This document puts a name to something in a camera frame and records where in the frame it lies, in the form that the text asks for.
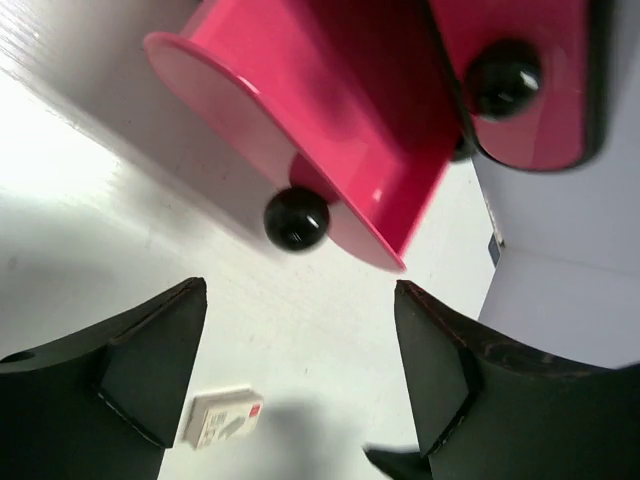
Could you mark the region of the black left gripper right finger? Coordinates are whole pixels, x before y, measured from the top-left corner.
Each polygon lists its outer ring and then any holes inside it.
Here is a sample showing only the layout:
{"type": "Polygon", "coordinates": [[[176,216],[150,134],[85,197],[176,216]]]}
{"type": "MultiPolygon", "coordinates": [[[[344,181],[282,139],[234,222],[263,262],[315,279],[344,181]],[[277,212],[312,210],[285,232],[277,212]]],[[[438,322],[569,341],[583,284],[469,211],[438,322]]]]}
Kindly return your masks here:
{"type": "Polygon", "coordinates": [[[635,479],[639,368],[514,340],[410,281],[394,316],[419,451],[436,479],[635,479]]]}

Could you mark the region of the white staples box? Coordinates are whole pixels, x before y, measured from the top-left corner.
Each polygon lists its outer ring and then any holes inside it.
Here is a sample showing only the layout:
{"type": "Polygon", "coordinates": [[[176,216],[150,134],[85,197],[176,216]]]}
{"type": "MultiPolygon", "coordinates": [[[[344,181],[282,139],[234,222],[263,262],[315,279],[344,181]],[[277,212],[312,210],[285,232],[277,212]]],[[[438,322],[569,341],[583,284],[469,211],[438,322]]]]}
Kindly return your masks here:
{"type": "Polygon", "coordinates": [[[252,433],[259,421],[264,397],[248,386],[196,395],[191,402],[182,440],[193,450],[252,433]]]}

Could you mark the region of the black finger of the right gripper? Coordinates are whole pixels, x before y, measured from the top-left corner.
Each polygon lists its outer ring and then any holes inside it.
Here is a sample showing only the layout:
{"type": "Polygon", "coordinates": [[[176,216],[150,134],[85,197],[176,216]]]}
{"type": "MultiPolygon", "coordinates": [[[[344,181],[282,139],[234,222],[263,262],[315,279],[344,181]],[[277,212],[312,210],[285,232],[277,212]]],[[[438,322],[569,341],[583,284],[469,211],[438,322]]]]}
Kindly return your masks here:
{"type": "Polygon", "coordinates": [[[367,460],[393,480],[430,480],[430,465],[419,451],[397,451],[366,447],[367,460]]]}

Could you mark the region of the pink drawer with black knob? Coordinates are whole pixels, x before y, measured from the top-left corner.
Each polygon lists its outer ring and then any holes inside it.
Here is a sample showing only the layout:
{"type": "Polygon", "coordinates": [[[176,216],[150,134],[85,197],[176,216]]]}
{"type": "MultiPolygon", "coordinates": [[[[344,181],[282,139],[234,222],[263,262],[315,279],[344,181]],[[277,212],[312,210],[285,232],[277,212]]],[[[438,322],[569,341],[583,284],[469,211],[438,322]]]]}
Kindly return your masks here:
{"type": "Polygon", "coordinates": [[[420,1],[206,1],[153,32],[163,83],[282,194],[273,244],[404,255],[462,128],[420,1]]]}

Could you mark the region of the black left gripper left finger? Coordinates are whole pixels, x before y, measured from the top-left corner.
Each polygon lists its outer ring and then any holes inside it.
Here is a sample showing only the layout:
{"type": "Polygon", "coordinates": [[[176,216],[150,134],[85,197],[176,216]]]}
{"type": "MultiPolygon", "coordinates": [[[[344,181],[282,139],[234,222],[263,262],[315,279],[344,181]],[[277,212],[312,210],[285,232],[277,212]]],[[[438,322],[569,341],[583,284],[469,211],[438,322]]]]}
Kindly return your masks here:
{"type": "Polygon", "coordinates": [[[207,311],[192,277],[1,361],[4,479],[155,479],[174,445],[207,311]]]}

